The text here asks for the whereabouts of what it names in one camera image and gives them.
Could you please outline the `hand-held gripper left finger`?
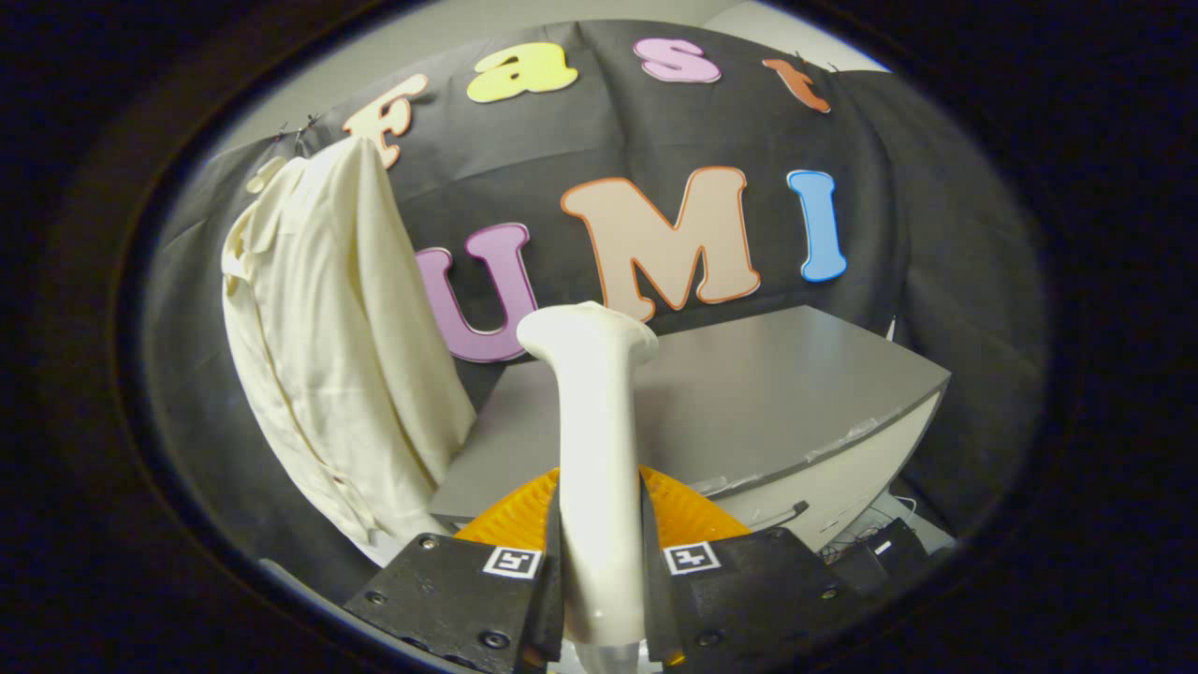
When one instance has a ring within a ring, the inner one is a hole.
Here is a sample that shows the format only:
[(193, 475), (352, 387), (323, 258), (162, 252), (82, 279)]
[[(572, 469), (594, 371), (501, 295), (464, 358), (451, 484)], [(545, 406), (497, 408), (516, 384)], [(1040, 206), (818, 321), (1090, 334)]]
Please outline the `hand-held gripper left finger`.
[(557, 485), (547, 470), (456, 535), (419, 535), (347, 613), (462, 668), (545, 673), (564, 629)]

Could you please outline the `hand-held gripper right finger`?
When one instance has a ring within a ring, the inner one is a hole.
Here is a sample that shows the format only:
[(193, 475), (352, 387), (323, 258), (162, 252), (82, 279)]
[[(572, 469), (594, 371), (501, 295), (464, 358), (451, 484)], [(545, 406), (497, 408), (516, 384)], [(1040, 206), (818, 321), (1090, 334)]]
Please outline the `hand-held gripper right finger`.
[(783, 526), (750, 532), (640, 469), (648, 658), (665, 668), (807, 668), (855, 626), (863, 597)]

